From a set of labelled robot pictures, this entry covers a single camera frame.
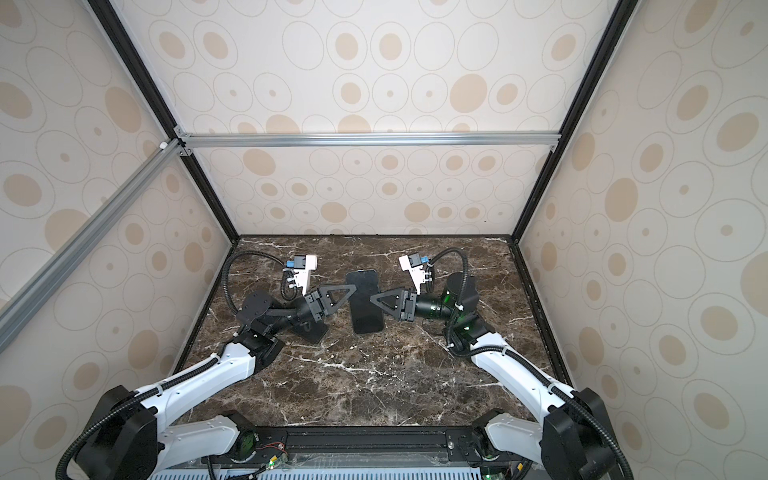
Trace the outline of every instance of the marble tabletop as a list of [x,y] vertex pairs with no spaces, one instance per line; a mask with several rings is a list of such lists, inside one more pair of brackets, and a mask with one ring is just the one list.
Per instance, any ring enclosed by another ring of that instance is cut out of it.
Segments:
[[[261,250],[280,259],[316,254],[310,287],[345,283],[354,270],[379,272],[381,291],[411,286],[398,257],[419,252],[430,257],[446,247],[468,256],[480,293],[478,311],[507,341],[551,374],[545,348],[531,315],[505,238],[487,237],[250,237],[237,250]],[[449,254],[436,266],[435,291],[461,270]],[[230,291],[239,306],[256,289],[280,298],[281,271],[259,257],[236,261]],[[328,333],[318,345],[291,332],[264,371],[232,385],[195,407],[181,420],[208,419],[235,409],[256,425],[468,425],[489,409],[532,419],[527,409],[468,359],[451,357],[436,321],[400,323],[385,315],[386,328],[360,336],[353,332],[349,307],[326,319]],[[187,365],[219,349],[239,324],[221,288],[210,305]]]

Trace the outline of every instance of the black cable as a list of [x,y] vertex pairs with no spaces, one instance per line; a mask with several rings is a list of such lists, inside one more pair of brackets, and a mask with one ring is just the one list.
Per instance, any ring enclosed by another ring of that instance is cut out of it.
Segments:
[[[464,299],[464,290],[467,287],[467,282],[469,281],[469,258],[467,257],[467,253],[458,248],[458,247],[449,247],[443,250],[442,252],[435,255],[428,263],[427,263],[427,269],[430,273],[429,277],[434,278],[435,275],[435,263],[437,263],[438,260],[443,258],[445,255],[448,255],[449,253],[456,253],[462,258],[462,283],[461,286],[458,288],[458,296],[456,297],[455,306],[453,307],[453,310],[451,310],[451,316],[448,319],[448,322],[445,324],[445,344],[450,345],[452,343],[452,335],[453,335],[453,327],[456,324],[456,320],[458,320],[458,315],[461,310],[457,308],[457,306],[462,304],[462,300]],[[432,282],[434,280],[429,281],[429,285],[427,286],[427,291],[432,291]]]
[[[229,279],[230,279],[230,268],[232,267],[232,263],[237,260],[240,257],[245,257],[253,255],[255,257],[262,257],[266,258],[268,260],[272,260],[273,262],[280,265],[282,268],[287,268],[287,265],[283,263],[283,261],[274,255],[270,255],[269,253],[260,252],[258,250],[243,250],[240,252],[233,253],[232,255],[229,255],[227,259],[224,261],[224,265],[221,267],[221,289],[224,292],[224,299],[227,301],[227,305],[230,307],[230,311],[233,315],[237,315],[237,312],[240,311],[240,309],[237,308],[235,305],[235,302],[232,300],[232,294],[230,293],[229,288]],[[292,294],[288,294],[287,288],[288,288],[288,277],[290,276],[290,271],[284,270],[283,271],[283,279],[280,281],[280,295],[283,296],[285,300],[291,301],[296,298],[296,295],[298,294],[299,290],[294,286],[292,287]]]
[[[179,383],[186,382],[188,379],[191,379],[192,377],[200,375],[202,372],[205,372],[210,367],[216,365],[218,362],[219,362],[218,358],[212,357],[208,362],[197,367],[191,372],[184,373],[183,375],[180,375],[171,380],[168,380],[167,382],[163,383],[161,387],[163,390],[167,390],[173,386],[178,385]],[[56,470],[55,470],[56,480],[73,480],[72,478],[70,478],[69,475],[67,475],[67,467],[69,466],[69,462],[74,458],[75,455],[78,454],[78,452],[80,452],[80,449],[83,448],[83,445],[85,445],[88,439],[93,434],[95,434],[101,427],[103,427],[107,422],[112,420],[115,416],[120,415],[125,410],[133,408],[138,403],[143,402],[144,400],[150,398],[151,396],[155,396],[158,393],[160,393],[160,390],[157,387],[155,387],[153,389],[147,390],[144,393],[136,395],[135,397],[129,399],[128,401],[120,404],[117,408],[112,409],[107,415],[104,415],[99,420],[93,422],[89,427],[87,427],[80,434],[80,436],[78,436],[74,440],[74,442],[72,442],[72,444],[67,447],[67,449],[64,451],[64,454],[59,459],[58,464],[56,465]]]
[[210,459],[210,455],[205,458],[205,462],[208,464],[208,476],[210,480],[217,480],[216,472],[214,472],[214,463]]
[[[548,379],[546,376],[541,374],[541,372],[538,371],[538,369],[533,366],[532,363],[530,363],[528,360],[525,359],[525,357],[521,356],[520,354],[513,352],[512,350],[499,346],[499,345],[485,345],[478,347],[473,350],[469,351],[458,351],[455,349],[451,349],[450,352],[457,356],[462,358],[468,358],[470,356],[479,355],[480,353],[487,353],[487,352],[498,352],[498,353],[505,353],[507,356],[510,356],[513,358],[517,363],[523,366],[526,370],[528,370],[536,379],[545,387],[549,387],[552,382],[550,379]],[[554,393],[556,396],[558,396],[563,402],[565,402],[566,405],[568,405],[571,409],[576,411],[588,424],[590,427],[592,427],[600,436],[600,438],[605,442],[606,445],[608,445],[608,448],[611,449],[611,451],[614,453],[614,456],[616,457],[616,463],[619,465],[619,468],[621,469],[621,474],[624,476],[624,480],[633,480],[634,475],[632,474],[632,468],[629,465],[629,462],[627,461],[627,457],[624,456],[624,452],[621,451],[621,448],[619,447],[618,443],[616,442],[616,439],[611,435],[611,433],[606,430],[605,427],[595,418],[592,416],[592,414],[587,411],[581,404],[576,401],[576,399],[569,396],[567,393],[560,390],[558,387],[552,387],[551,388],[552,393]]]

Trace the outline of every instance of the cable tie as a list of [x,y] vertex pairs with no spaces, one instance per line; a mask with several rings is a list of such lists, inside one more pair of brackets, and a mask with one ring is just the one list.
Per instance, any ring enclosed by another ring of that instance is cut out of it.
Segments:
[[157,389],[157,396],[163,395],[163,386],[161,385],[160,382],[154,383],[154,384],[152,384],[152,386]]

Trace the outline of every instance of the phone screen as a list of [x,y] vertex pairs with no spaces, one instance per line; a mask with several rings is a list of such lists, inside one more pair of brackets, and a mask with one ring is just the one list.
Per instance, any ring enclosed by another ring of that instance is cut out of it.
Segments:
[[349,298],[349,312],[355,333],[381,332],[384,330],[384,313],[371,303],[371,295],[379,293],[379,273],[375,270],[357,270],[346,274],[346,282],[357,287]]

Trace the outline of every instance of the patterned wall panel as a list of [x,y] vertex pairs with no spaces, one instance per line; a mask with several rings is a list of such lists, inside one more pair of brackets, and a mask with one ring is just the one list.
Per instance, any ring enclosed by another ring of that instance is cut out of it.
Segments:
[[0,5],[0,307],[161,138],[76,0]]
[[173,367],[230,246],[184,171],[163,169],[0,355],[3,480],[53,478],[103,392]]
[[557,130],[614,0],[121,0],[186,131]]
[[546,145],[200,148],[241,234],[507,233]]
[[635,478],[764,478],[768,2],[650,0],[525,233]]

